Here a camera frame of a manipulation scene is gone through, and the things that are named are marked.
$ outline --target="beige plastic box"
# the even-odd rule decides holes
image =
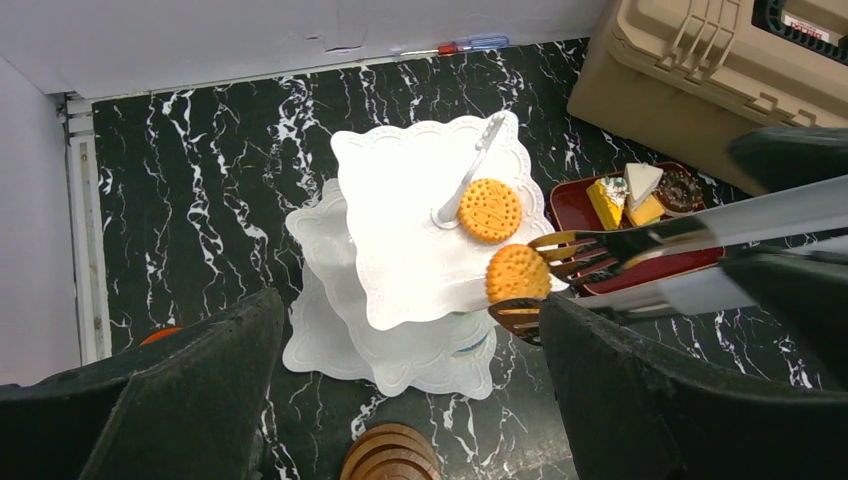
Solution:
[[[754,1],[612,0],[569,113],[766,193],[728,142],[760,126],[848,127],[848,66],[755,27]],[[787,0],[784,12],[832,42],[848,35],[848,0]]]

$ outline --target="cake slice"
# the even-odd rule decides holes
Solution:
[[[601,219],[604,230],[616,230],[621,223],[624,201],[627,198],[627,182],[621,177],[603,177],[586,189],[592,208]]]
[[[657,197],[648,195],[648,198],[639,205],[639,208],[634,210],[628,205],[624,209],[624,214],[627,215],[634,227],[640,227],[658,221],[665,214],[665,208],[657,200]]]
[[[662,178],[662,169],[645,165],[644,163],[628,163],[624,166],[624,179],[630,192],[627,194],[627,205],[638,209],[642,202],[657,188]]]

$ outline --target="screwdriver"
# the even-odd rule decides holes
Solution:
[[[415,52],[401,53],[401,57],[408,55],[427,55],[437,53],[439,55],[450,55],[452,53],[474,52],[478,50],[495,50],[498,48],[506,48],[509,46],[509,39],[503,36],[475,38],[464,42],[453,42],[447,45],[440,45],[434,50],[418,50]]]

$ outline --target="tan toolbox lid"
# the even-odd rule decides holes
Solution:
[[[762,125],[848,127],[848,66],[752,25],[754,0],[611,8],[616,41],[607,45],[618,62]],[[846,0],[789,0],[787,9],[848,34]]]

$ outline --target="brown wooden disc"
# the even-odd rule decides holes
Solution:
[[[362,462],[385,450],[408,450],[419,455],[427,463],[433,463],[427,458],[426,451],[415,440],[407,437],[406,435],[384,433],[382,435],[375,435],[366,439],[351,452],[350,456],[347,460],[345,460],[345,463],[342,466],[341,479],[347,480],[350,478],[352,472],[356,470]]]
[[[382,425],[377,425],[374,428],[363,433],[356,442],[353,443],[353,446],[347,451],[347,455],[345,455],[345,463],[347,463],[347,459],[350,458],[350,454],[357,448],[362,442],[368,440],[369,438],[376,437],[377,435],[383,435],[386,433],[394,433],[397,435],[404,435],[415,440],[416,443],[421,445],[423,451],[426,452],[424,457],[426,457],[433,465],[439,465],[439,457],[436,456],[435,450],[433,450],[433,446],[430,445],[430,442],[424,438],[424,435],[421,435],[418,430],[414,428],[407,427],[406,425],[402,425],[400,423],[384,423]]]
[[[442,475],[432,463],[412,450],[405,449],[383,450],[371,455],[356,467],[350,476],[350,480],[376,480],[380,477],[373,477],[372,475],[376,474],[376,469],[384,464],[386,466],[408,465],[418,470],[425,480],[442,480]]]
[[[433,480],[433,477],[405,463],[381,463],[364,477],[367,480]]]

